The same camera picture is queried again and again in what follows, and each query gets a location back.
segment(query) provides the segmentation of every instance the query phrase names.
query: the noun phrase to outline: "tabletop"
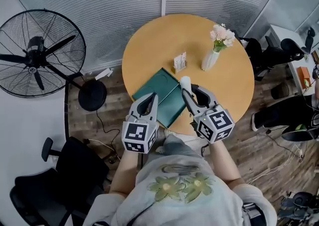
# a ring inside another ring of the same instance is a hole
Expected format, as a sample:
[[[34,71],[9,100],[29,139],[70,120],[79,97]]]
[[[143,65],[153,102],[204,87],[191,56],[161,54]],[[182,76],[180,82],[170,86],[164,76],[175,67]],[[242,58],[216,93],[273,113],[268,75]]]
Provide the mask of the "tabletop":
[[[161,67],[178,80],[190,76],[192,84],[213,92],[237,122],[246,112],[254,93],[254,74],[245,49],[236,40],[221,51],[216,64],[207,72],[201,61],[213,49],[210,31],[215,23],[191,14],[170,14],[142,26],[127,44],[122,62],[125,87],[132,95]],[[187,68],[174,74],[173,59],[186,52]],[[192,117],[185,109],[169,127],[171,131],[195,135]]]
[[[303,47],[305,46],[304,41],[301,39],[301,37],[299,36],[299,34],[297,34],[296,32],[293,32],[291,30],[288,29],[284,29],[275,25],[270,25],[273,33],[276,36],[276,39],[278,39],[277,43],[280,45],[280,42],[285,39],[285,38],[290,38],[292,39],[296,44],[298,44],[299,47]],[[310,82],[312,83],[314,81],[313,77],[312,77],[312,72],[313,69],[315,67],[315,62],[314,59],[312,58],[311,55],[308,56],[308,58],[306,59],[305,57],[299,61],[292,61],[288,63],[289,68],[291,70],[291,73],[294,77],[294,81],[296,83],[297,89],[298,89],[298,93],[299,94],[303,94],[303,95],[311,95],[315,93],[315,84],[313,84],[311,87],[309,87],[306,91],[305,89],[302,88],[301,86],[301,82],[297,73],[297,68],[299,67],[307,67],[309,74],[310,74]]]

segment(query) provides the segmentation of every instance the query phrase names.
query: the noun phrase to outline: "white desk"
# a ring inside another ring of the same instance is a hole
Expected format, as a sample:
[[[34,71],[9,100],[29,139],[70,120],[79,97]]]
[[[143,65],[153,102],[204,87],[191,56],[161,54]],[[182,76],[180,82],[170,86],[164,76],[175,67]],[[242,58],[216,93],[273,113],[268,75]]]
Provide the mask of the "white desk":
[[[301,39],[301,37],[299,36],[299,34],[291,31],[291,30],[288,30],[288,29],[284,29],[284,28],[280,28],[278,26],[274,26],[274,25],[270,25],[270,28],[269,30],[266,32],[265,36],[270,36],[270,38],[272,40],[275,40],[273,41],[275,46],[278,46],[280,47],[280,42],[285,39],[285,38],[290,38],[292,39],[296,44],[298,44],[300,47],[303,47],[305,46],[305,43],[304,41]],[[262,45],[263,47],[263,44],[265,43],[266,39],[265,37],[263,36],[263,38],[259,41],[260,44]],[[307,59],[303,58],[299,61],[292,61],[292,62],[289,62],[288,63],[289,65],[289,68],[290,68],[290,71],[294,77],[294,81],[295,81],[295,84],[297,86],[297,90],[298,90],[298,93],[299,94],[303,94],[304,93],[304,89],[302,89],[301,87],[301,83],[300,83],[300,80],[299,80],[299,76],[297,74],[297,68],[298,67],[307,67],[308,68],[308,71],[309,71],[309,74],[310,74],[310,80],[311,80],[311,83],[314,81],[313,78],[312,78],[312,73],[313,73],[313,69],[315,67],[315,62],[312,58],[311,55],[308,56]],[[304,95],[311,95],[311,94],[314,94],[315,93],[315,84],[313,84],[306,92]]]

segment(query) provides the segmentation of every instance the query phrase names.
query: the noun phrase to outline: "black fan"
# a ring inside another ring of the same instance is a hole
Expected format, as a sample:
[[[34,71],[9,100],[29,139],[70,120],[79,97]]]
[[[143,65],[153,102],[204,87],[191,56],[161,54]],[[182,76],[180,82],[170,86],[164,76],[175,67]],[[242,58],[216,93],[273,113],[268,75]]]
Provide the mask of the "black fan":
[[[82,108],[94,111],[106,98],[100,81],[82,87],[72,81],[84,63],[86,45],[79,28],[46,9],[21,12],[0,28],[0,87],[23,98],[59,91],[66,81],[80,89]]]

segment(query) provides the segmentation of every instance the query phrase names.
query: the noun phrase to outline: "flower vase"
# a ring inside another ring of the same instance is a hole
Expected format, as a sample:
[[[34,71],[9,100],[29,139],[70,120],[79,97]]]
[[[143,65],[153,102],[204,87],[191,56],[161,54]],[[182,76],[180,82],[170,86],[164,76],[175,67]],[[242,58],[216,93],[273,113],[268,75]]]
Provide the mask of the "flower vase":
[[[208,71],[215,65],[216,61],[218,60],[219,52],[210,51],[206,57],[203,59],[201,63],[201,69],[203,71]]]

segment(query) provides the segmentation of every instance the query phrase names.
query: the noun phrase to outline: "green box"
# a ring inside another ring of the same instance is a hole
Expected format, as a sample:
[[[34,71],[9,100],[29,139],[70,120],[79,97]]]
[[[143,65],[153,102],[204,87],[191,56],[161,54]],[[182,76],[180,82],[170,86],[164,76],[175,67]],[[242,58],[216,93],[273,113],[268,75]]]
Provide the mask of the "green box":
[[[153,92],[159,97],[157,120],[168,128],[186,107],[179,81],[161,68],[133,95],[133,98],[137,100]]]

